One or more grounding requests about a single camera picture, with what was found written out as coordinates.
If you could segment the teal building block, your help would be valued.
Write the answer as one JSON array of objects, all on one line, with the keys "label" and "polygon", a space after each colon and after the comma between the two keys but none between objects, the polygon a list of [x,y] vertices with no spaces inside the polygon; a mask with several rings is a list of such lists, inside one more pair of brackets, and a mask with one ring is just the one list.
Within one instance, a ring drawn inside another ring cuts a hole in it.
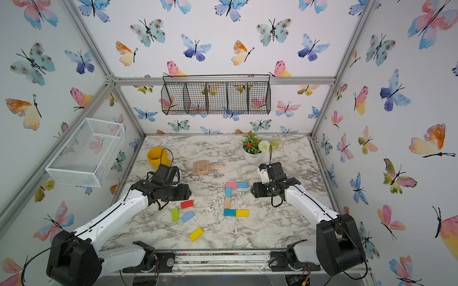
[{"label": "teal building block", "polygon": [[224,209],[224,216],[225,217],[236,217],[237,216],[237,210]]}]

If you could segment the red building block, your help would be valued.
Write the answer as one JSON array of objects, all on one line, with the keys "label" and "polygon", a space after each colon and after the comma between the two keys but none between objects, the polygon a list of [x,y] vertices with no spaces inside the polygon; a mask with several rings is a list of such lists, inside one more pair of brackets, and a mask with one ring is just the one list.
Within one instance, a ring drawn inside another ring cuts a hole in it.
[{"label": "red building block", "polygon": [[188,200],[184,201],[181,203],[181,209],[188,209],[194,206],[194,201],[193,200]]}]

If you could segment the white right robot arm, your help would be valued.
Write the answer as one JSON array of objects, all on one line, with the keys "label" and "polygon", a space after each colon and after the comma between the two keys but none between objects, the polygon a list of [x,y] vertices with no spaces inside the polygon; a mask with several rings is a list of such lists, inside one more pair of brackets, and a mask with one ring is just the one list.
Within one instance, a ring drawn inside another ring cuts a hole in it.
[{"label": "white right robot arm", "polygon": [[298,241],[280,254],[271,254],[273,271],[322,268],[328,275],[335,276],[367,263],[353,217],[338,214],[316,200],[296,178],[286,176],[279,162],[260,164],[257,172],[261,180],[250,190],[255,198],[280,197],[281,202],[289,203],[316,225],[314,240]]}]

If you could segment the pink building block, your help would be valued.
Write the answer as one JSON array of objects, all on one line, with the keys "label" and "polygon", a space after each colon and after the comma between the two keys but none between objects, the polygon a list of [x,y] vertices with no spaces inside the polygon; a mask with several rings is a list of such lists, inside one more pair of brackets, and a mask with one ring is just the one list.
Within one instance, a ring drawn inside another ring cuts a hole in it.
[{"label": "pink building block", "polygon": [[237,188],[238,183],[237,182],[228,182],[226,183],[227,188]]}]

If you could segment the light blue building block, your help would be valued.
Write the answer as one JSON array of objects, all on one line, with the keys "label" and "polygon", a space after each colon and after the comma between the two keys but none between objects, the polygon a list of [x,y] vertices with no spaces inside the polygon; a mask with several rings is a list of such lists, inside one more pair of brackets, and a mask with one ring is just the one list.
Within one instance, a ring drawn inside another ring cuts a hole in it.
[{"label": "light blue building block", "polygon": [[231,195],[232,195],[232,188],[227,187],[227,188],[225,189],[225,198],[230,199],[230,198],[231,198]]}]

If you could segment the small yellow building block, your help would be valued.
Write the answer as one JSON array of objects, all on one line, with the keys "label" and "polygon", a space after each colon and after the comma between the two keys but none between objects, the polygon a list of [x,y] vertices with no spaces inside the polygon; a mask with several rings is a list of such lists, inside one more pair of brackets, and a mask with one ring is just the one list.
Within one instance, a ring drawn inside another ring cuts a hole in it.
[{"label": "small yellow building block", "polygon": [[236,217],[247,218],[249,215],[250,213],[248,210],[236,210]]}]

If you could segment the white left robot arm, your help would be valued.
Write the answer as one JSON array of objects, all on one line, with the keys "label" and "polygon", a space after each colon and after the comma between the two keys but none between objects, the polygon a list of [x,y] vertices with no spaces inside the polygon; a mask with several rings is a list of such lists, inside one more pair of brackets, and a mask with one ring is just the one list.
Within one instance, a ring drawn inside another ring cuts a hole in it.
[{"label": "white left robot arm", "polygon": [[101,248],[126,222],[156,204],[163,209],[171,201],[187,201],[192,192],[180,183],[176,166],[160,164],[146,179],[132,184],[129,191],[102,214],[73,232],[61,231],[52,240],[46,274],[63,286],[92,286],[116,271],[159,274],[161,257],[142,241],[114,251]]}]

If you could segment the sky blue short block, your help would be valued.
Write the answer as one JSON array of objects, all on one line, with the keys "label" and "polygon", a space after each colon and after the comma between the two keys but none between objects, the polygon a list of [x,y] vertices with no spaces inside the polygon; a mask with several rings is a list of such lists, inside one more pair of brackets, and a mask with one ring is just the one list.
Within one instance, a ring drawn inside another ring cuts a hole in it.
[{"label": "sky blue short block", "polygon": [[238,182],[237,183],[237,188],[247,189],[247,188],[249,188],[249,184],[247,182]]}]

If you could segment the natural wood building block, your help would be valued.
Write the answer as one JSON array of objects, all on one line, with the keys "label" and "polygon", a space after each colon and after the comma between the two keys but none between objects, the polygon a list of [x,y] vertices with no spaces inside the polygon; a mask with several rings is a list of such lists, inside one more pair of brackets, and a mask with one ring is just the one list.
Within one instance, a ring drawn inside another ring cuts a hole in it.
[{"label": "natural wood building block", "polygon": [[224,209],[231,209],[231,198],[226,197],[224,199]]}]

